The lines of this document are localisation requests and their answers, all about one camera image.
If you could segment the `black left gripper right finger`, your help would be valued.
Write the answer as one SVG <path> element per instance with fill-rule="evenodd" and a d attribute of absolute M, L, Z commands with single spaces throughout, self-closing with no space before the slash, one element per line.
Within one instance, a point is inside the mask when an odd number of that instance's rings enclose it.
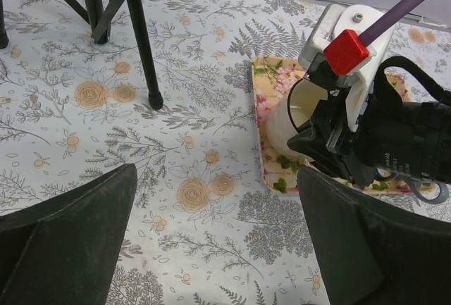
<path fill-rule="evenodd" d="M 449 304 L 450 224 L 302 166 L 297 186 L 331 304 Z"/>

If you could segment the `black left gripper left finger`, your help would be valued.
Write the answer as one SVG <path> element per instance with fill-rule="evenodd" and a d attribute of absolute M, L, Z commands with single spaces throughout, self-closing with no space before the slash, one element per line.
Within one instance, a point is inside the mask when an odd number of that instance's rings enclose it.
<path fill-rule="evenodd" d="M 2 304 L 105 304 L 137 190 L 125 164 L 1 217 Z"/>

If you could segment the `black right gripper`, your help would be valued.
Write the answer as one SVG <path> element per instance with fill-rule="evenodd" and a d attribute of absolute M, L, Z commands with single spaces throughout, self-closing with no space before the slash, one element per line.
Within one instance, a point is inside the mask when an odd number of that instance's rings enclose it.
<path fill-rule="evenodd" d="M 402 100 L 385 74 L 386 68 L 410 73 L 434 98 Z M 450 183 L 450 91 L 408 58 L 393 56 L 379 65 L 369 105 L 351 132 L 340 121 L 345 111 L 342 90 L 320 101 L 310 121 L 287 141 L 289 149 L 332 178 L 365 187 L 378 169 L 417 181 Z"/>

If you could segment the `cream mug with black handle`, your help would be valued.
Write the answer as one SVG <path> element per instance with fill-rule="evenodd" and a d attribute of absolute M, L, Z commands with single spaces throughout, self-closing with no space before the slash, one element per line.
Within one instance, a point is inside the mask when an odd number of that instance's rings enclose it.
<path fill-rule="evenodd" d="M 305 156 L 289 149 L 287 142 L 298 133 L 298 127 L 309 122 L 317 103 L 327 98 L 326 89 L 308 80 L 296 82 L 266 119 L 268 143 L 280 155 L 303 161 Z"/>

